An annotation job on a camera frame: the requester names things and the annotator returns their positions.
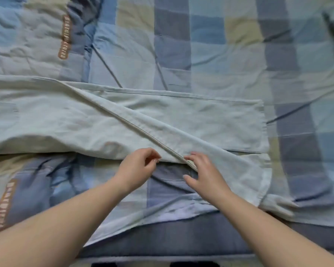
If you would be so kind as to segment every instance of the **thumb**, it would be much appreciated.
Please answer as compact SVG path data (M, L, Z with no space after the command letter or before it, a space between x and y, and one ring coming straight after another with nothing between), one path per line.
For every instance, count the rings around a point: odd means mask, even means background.
M192 178L189 175L183 175L183 179L185 180L185 182L188 184L188 186L191 189L194 189L195 191L197 191L198 180Z
M158 159L152 159L145 168L147 169L149 174L152 174L152 172L156 169L156 164L158 162Z

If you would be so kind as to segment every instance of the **hand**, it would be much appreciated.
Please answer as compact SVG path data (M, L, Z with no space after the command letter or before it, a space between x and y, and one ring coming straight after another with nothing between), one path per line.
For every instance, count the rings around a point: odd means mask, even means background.
M160 158L160 154L152 148L138 149L121 162L114 180L127 195L151 177Z
M207 155L191 152L189 156L184 158L194 162L198 169L198 179L196 180L189 175L183 175L183 178L204 200L215 206L220 197L231 192L223 176Z

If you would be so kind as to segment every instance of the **forearm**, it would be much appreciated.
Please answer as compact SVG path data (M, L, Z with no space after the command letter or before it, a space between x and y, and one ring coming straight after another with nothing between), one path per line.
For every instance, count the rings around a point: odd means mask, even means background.
M329 252L232 192L216 202L265 266L334 266Z
M68 266L125 196L112 178L0 232L0 267Z

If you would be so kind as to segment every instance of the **pants pocket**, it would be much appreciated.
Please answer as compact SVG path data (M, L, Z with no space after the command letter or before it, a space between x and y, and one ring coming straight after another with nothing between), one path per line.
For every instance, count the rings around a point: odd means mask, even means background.
M0 134L18 122L18 108L15 104L0 102Z

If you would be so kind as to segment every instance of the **person's right hand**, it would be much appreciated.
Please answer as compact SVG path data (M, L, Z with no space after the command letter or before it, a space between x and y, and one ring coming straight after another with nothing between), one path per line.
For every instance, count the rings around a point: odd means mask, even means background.
M189 175L183 175L183 178L204 200L215 205L221 196L231 192L223 176L207 155L191 152L189 156L184 158L194 162L198 169L198 179L196 180Z

